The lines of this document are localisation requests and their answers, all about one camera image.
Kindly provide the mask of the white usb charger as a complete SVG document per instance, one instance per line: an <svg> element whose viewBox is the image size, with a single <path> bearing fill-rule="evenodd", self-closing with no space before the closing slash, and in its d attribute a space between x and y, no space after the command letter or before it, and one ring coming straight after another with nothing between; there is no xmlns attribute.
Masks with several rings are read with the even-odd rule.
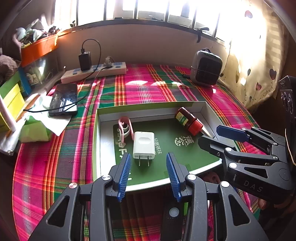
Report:
<svg viewBox="0 0 296 241"><path fill-rule="evenodd" d="M138 160L140 166L141 160L147 160L149 166L150 161L155 158L155 144L153 132L135 132L133 140L133 158Z"/></svg>

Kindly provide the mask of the red cap brown bottle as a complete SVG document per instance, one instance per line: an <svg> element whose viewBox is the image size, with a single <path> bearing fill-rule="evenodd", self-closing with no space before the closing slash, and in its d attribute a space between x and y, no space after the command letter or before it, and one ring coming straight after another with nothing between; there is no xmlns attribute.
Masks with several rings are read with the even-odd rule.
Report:
<svg viewBox="0 0 296 241"><path fill-rule="evenodd" d="M193 136L200 133L203 128L203 124L184 107L177 110L175 119Z"/></svg>

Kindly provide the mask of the pink red small clip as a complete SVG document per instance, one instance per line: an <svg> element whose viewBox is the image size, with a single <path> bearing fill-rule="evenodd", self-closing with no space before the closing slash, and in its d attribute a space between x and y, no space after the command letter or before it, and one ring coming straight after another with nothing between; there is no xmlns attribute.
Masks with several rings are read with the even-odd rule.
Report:
<svg viewBox="0 0 296 241"><path fill-rule="evenodd" d="M128 118L127 116L122 116L118 120L118 126L120 140L122 143L125 142L125 138L127 138L128 136L131 136L131 139L134 140L134 131L132 128L132 122L130 121L130 118Z"/></svg>

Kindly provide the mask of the black remote stick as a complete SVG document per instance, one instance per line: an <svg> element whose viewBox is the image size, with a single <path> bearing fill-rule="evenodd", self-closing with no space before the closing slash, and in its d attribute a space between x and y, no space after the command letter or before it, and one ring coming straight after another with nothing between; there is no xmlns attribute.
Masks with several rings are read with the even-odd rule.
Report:
<svg viewBox="0 0 296 241"><path fill-rule="evenodd" d="M160 240L181 240L183 230L184 205L174 200L164 206Z"/></svg>

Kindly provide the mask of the green cardboard box tray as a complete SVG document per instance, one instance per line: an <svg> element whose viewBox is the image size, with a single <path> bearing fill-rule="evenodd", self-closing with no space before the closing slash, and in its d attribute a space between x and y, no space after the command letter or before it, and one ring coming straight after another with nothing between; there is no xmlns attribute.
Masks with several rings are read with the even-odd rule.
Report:
<svg viewBox="0 0 296 241"><path fill-rule="evenodd" d="M169 183L166 155L173 152L180 164L187 167L191 174L205 173L222 161L220 158L201 150L197 140L202 136L192 136L174 118L176 111L184 107L203 124L213 139L234 146L233 140L218 136L217 126L222 122L217 114L204 101L162 102L99 108L95 116L93 137L93 179L108 174L111 167L120 162L125 153L133 153L130 136L125 142L120 140L118 120L127 116L132 122L134 132L153 132L156 155L150 161L131 159L127 191L148 189Z"/></svg>

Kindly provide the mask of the heart pattern curtain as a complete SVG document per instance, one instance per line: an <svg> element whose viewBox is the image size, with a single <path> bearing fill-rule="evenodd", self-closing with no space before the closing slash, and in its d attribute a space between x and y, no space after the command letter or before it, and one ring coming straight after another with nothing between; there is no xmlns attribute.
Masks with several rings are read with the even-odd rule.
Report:
<svg viewBox="0 0 296 241"><path fill-rule="evenodd" d="M276 97L288 31L265 1L226 1L218 31L229 44L219 81L249 110Z"/></svg>

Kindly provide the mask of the plaid pink green blanket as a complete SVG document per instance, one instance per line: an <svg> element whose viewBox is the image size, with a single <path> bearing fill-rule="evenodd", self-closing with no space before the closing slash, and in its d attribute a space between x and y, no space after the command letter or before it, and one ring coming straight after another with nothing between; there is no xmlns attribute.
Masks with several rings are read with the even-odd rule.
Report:
<svg viewBox="0 0 296 241"><path fill-rule="evenodd" d="M188 68L132 64L125 75L79 82L78 114L59 136L24 143L13 177L12 208L16 232L27 240L43 215L71 182L92 181L92 144L98 108L171 101L206 101L224 125L256 126L248 110L224 86L194 85Z"/></svg>

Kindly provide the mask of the grey small heater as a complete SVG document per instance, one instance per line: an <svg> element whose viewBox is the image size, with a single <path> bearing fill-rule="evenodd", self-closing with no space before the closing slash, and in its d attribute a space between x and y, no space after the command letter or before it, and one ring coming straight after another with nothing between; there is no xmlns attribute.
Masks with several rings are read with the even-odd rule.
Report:
<svg viewBox="0 0 296 241"><path fill-rule="evenodd" d="M213 86L218 81L222 65L222 59L210 49L201 49L194 55L190 79L195 84Z"/></svg>

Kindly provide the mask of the black smartphone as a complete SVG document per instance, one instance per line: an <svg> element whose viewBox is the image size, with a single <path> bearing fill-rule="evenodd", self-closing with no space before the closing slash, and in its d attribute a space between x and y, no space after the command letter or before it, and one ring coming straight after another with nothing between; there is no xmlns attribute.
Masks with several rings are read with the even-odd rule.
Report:
<svg viewBox="0 0 296 241"><path fill-rule="evenodd" d="M77 112L77 84L58 84L52 95L49 116L73 116Z"/></svg>

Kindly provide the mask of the green tissue pack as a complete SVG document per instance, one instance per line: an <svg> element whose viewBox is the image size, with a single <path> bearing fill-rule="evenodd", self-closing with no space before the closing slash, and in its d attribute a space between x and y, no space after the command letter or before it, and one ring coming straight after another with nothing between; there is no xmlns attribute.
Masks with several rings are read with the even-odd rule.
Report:
<svg viewBox="0 0 296 241"><path fill-rule="evenodd" d="M51 136L52 132L40 120L29 116L20 131L19 141L21 143L48 142Z"/></svg>

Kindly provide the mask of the white power strip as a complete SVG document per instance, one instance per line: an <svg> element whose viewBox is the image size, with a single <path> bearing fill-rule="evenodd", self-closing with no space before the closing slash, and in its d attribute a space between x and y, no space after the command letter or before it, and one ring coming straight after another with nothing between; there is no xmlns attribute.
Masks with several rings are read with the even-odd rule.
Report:
<svg viewBox="0 0 296 241"><path fill-rule="evenodd" d="M127 72L125 62L111 63L111 67L106 67L103 64L93 65L89 70L81 71L80 68L66 71L61 77L63 84L79 82L88 78L106 77L113 75L124 75Z"/></svg>

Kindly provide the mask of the black plugged charger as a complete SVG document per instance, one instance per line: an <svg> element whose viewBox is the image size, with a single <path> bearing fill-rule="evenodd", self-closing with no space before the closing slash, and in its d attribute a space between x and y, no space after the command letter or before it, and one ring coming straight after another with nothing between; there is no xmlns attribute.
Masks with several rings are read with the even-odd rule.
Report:
<svg viewBox="0 0 296 241"><path fill-rule="evenodd" d="M92 66L91 64L91 53L83 52L79 55L79 64L81 71L89 70Z"/></svg>

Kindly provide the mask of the yellow green boxes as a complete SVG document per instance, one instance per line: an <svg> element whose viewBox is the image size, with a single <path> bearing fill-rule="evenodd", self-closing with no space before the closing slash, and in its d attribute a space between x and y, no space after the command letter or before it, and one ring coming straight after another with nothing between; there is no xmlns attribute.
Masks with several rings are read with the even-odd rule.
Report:
<svg viewBox="0 0 296 241"><path fill-rule="evenodd" d="M1 86L1 132L15 130L17 118L32 92L22 67Z"/></svg>

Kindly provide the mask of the orange planter box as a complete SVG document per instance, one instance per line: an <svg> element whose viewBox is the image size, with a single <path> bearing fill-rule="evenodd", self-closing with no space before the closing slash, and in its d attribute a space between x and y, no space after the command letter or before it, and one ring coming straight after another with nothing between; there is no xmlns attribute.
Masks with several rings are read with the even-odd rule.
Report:
<svg viewBox="0 0 296 241"><path fill-rule="evenodd" d="M51 35L21 48L21 66L25 67L58 48L58 35Z"/></svg>

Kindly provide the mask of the brown cloth bundle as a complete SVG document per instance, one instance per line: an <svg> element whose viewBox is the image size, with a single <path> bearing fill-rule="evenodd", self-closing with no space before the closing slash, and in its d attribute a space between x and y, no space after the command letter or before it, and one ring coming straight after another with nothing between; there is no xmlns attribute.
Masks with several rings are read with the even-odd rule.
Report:
<svg viewBox="0 0 296 241"><path fill-rule="evenodd" d="M16 73L21 59L21 56L17 56L15 59L4 54L0 56L0 85L3 85Z"/></svg>

